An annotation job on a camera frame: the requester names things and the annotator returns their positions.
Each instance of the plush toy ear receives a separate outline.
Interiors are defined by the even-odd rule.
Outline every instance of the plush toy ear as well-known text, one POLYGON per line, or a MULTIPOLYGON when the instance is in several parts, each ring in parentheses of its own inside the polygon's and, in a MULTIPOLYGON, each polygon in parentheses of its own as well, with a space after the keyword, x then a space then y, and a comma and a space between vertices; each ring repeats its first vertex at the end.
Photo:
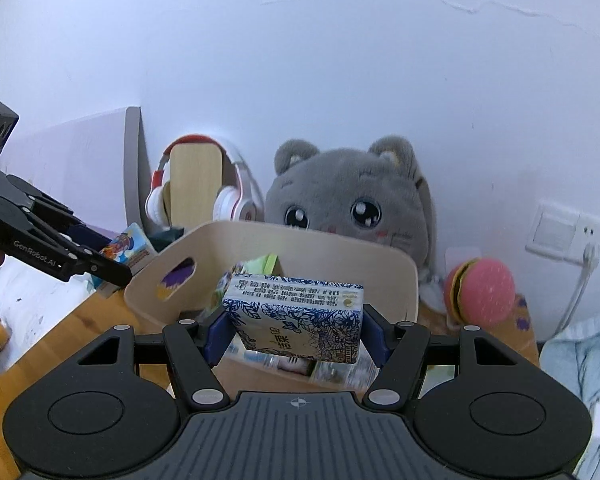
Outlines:
POLYGON ((369 148, 369 153, 387 158, 400 174, 413 180, 416 185, 422 179, 411 143, 398 136, 387 136, 376 140, 369 148))
POLYGON ((288 140, 276 151, 274 159, 276 175, 280 176, 294 164, 307 160, 318 153, 320 153, 320 150, 306 140, 288 140))

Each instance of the light blue fabric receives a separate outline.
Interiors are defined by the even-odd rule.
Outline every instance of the light blue fabric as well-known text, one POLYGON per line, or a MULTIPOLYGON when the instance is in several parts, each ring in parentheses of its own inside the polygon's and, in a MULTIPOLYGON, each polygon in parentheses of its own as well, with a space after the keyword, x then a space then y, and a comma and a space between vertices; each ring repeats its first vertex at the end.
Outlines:
MULTIPOLYGON (((600 401, 600 316, 567 327, 545 343, 540 366, 580 398, 593 417, 600 401)), ((574 475, 600 480, 600 438, 592 437, 574 475)))

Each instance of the blue floral tissue package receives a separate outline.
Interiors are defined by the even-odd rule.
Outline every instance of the blue floral tissue package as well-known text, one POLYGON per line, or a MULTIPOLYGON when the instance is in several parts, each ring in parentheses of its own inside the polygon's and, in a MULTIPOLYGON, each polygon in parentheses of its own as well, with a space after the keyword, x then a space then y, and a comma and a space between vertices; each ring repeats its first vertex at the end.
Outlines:
POLYGON ((353 364, 363 287, 284 276, 236 274, 222 300, 247 350, 353 364))

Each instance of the gray stuffed animal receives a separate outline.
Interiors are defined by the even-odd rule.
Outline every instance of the gray stuffed animal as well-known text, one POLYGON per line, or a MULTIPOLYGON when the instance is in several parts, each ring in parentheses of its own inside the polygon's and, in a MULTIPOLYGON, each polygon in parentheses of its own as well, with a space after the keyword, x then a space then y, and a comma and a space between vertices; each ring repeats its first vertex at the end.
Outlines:
POLYGON ((368 152, 323 153, 305 140, 288 140, 276 152, 275 168, 265 222, 390 245, 419 270, 429 265, 429 189, 408 140, 383 137, 368 152))

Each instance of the white and red headphones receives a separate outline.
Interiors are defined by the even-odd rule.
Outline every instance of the white and red headphones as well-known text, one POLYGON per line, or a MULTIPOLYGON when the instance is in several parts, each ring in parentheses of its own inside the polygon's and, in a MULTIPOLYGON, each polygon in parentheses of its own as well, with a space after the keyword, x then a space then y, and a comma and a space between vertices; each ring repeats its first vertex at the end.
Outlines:
POLYGON ((238 153, 238 150, 224 139, 199 134, 180 137, 179 139, 174 140, 164 150, 158 169, 154 171, 154 176, 152 176, 151 179, 151 192, 144 204, 147 216, 162 227, 170 226, 163 196, 164 186, 166 185, 166 183, 164 185, 162 184, 164 167, 169 161, 171 150, 174 146, 196 142, 215 144, 220 148, 222 154, 229 159, 229 162, 231 162, 235 170, 237 187, 224 186, 220 190, 216 202, 214 203, 213 220, 255 220, 256 205, 251 197, 249 172, 247 171, 247 167, 238 153))

